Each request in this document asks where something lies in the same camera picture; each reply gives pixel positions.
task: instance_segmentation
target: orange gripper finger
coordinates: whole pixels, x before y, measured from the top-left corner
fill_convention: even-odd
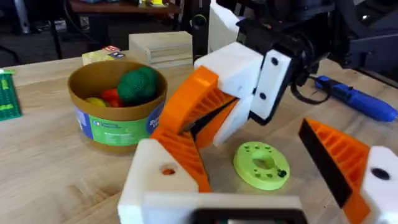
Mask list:
[[[210,192],[207,173],[190,133],[175,134],[159,126],[150,138],[158,140],[197,182],[199,192]]]
[[[230,114],[231,110],[235,107],[238,101],[234,101],[222,109],[200,132],[196,135],[195,143],[197,148],[201,149],[213,142],[214,136],[217,134],[221,125]]]
[[[188,124],[234,99],[217,88],[218,75],[197,68],[175,91],[159,118],[159,126],[181,132]]]
[[[362,223],[370,213],[360,194],[370,148],[308,118],[299,135],[347,219],[352,224]]]

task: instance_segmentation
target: green label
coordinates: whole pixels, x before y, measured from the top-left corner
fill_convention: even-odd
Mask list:
[[[148,138],[147,118],[136,121],[109,121],[89,115],[93,140],[110,146],[130,146]]]

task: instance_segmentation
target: yellow-green disc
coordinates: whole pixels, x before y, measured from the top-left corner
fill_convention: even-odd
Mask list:
[[[277,190],[290,176],[285,156],[263,142],[246,142],[236,151],[234,167],[238,175],[261,190]]]

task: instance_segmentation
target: green object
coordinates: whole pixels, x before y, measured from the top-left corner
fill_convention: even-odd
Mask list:
[[[277,190],[290,176],[285,156],[262,142],[242,144],[235,154],[234,167],[246,183],[261,190]]]
[[[125,105],[141,105],[155,98],[156,86],[156,71],[149,67],[141,67],[127,72],[120,78],[118,94]]]
[[[14,71],[12,70],[0,70],[0,121],[17,118],[22,115],[12,82],[11,74],[13,73]]]
[[[130,146],[149,138],[147,118],[136,121],[110,121],[89,115],[93,140],[109,146]]]

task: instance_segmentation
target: orange triangular bracket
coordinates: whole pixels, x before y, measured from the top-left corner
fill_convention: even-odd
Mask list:
[[[361,223],[370,209],[360,195],[370,148],[318,121],[305,118],[299,136],[351,223]]]

